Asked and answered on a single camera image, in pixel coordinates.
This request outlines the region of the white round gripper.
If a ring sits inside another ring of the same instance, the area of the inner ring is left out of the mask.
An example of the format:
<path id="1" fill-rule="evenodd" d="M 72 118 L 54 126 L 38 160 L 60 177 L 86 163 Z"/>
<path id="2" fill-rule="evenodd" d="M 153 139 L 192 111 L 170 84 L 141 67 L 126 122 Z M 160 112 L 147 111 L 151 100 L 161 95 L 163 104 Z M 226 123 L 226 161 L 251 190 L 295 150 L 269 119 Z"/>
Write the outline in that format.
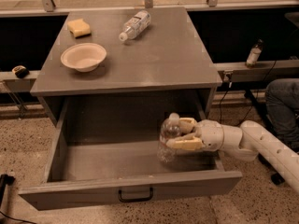
<path id="1" fill-rule="evenodd" d="M 186 135 L 169 139 L 166 145 L 173 149 L 217 151 L 223 143 L 223 128 L 213 120 L 202 120 L 197 123 L 194 118 L 180 118 L 179 127 Z"/>

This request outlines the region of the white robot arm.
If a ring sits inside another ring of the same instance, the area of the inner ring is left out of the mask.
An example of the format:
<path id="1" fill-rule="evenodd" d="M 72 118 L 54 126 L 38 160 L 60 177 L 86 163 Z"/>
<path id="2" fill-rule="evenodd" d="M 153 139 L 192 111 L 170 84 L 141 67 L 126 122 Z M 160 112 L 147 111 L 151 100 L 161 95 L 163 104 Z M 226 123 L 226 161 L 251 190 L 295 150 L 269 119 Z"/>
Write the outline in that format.
<path id="1" fill-rule="evenodd" d="M 172 114 L 161 127 L 160 140 L 170 150 L 220 150 L 241 161 L 262 155 L 299 192 L 299 155 L 254 121 L 246 120 L 235 127 Z"/>

